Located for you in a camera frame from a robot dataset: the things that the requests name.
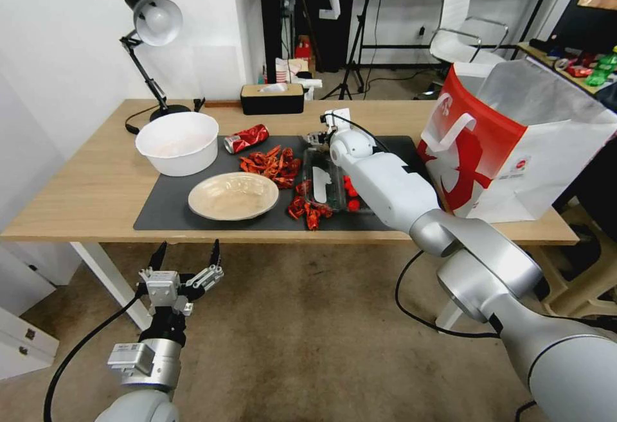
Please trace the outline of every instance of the lamp base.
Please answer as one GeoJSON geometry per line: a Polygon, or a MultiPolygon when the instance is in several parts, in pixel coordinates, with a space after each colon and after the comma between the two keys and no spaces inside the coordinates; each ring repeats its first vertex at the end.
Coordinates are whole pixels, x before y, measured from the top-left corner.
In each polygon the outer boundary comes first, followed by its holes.
{"type": "Polygon", "coordinates": [[[157,109],[153,113],[151,113],[150,121],[156,120],[158,117],[163,117],[164,115],[167,115],[167,114],[177,114],[178,112],[190,112],[190,111],[191,109],[189,109],[187,106],[183,106],[181,104],[172,104],[171,106],[167,106],[167,112],[164,114],[161,112],[161,109],[157,109]]]}

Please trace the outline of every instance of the desk lamp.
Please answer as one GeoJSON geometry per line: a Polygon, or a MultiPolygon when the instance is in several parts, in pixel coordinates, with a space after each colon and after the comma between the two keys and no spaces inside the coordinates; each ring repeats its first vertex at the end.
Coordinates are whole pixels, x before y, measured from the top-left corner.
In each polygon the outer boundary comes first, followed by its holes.
{"type": "Polygon", "coordinates": [[[142,43],[150,46],[163,46],[171,43],[180,33],[182,27],[182,12],[170,0],[124,0],[133,10],[135,28],[120,39],[131,59],[146,81],[146,85],[159,102],[159,108],[150,115],[150,121],[158,117],[187,112],[190,109],[183,105],[167,105],[167,97],[158,83],[151,78],[135,55],[134,48],[142,43]]]}

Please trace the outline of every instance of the paper bag handle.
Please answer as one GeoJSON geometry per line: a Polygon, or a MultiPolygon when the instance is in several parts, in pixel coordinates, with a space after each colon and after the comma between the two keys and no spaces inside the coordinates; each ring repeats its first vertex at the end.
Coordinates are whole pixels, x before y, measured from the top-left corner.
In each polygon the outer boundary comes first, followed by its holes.
{"type": "Polygon", "coordinates": [[[429,147],[429,149],[433,152],[442,152],[448,150],[452,144],[454,144],[456,138],[463,131],[463,128],[468,128],[469,130],[473,130],[476,126],[476,119],[474,119],[471,114],[465,112],[461,115],[454,124],[450,127],[450,129],[443,135],[443,138],[438,139],[438,132],[435,122],[433,118],[438,115],[437,110],[442,108],[444,110],[443,115],[448,115],[448,110],[450,105],[452,104],[452,96],[448,93],[443,93],[435,103],[433,107],[433,111],[429,116],[429,121],[426,127],[423,129],[420,137],[429,147]]]}

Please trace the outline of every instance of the white chair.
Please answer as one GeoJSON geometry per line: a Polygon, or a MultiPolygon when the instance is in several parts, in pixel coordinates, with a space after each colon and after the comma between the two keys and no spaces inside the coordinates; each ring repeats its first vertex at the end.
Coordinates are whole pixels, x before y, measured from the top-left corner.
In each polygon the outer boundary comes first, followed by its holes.
{"type": "Polygon", "coordinates": [[[482,17],[468,16],[470,0],[443,0],[439,27],[433,33],[429,51],[437,59],[454,62],[473,62],[475,64],[495,65],[504,59],[495,51],[499,49],[508,35],[508,26],[501,22],[491,21],[482,17]],[[481,49],[482,40],[479,36],[461,31],[465,21],[481,21],[503,27],[503,38],[493,51],[481,49]],[[463,43],[459,36],[475,39],[477,46],[463,43]]]}

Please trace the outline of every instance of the crayfish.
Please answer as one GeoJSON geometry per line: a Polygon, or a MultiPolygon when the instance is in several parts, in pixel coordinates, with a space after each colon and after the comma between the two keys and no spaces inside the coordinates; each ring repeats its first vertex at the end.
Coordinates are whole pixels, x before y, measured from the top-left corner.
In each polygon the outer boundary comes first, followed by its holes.
{"type": "Polygon", "coordinates": [[[325,204],[315,204],[305,200],[311,185],[311,181],[306,180],[296,186],[296,196],[289,204],[289,207],[287,207],[287,212],[295,220],[299,219],[302,215],[306,215],[308,229],[315,231],[319,228],[319,219],[322,216],[324,218],[332,216],[332,209],[325,204]]]}
{"type": "Polygon", "coordinates": [[[294,187],[294,178],[300,172],[301,166],[302,160],[294,158],[293,150],[291,148],[281,150],[280,145],[265,154],[253,152],[248,157],[240,157],[241,169],[271,179],[279,189],[294,187]]]}

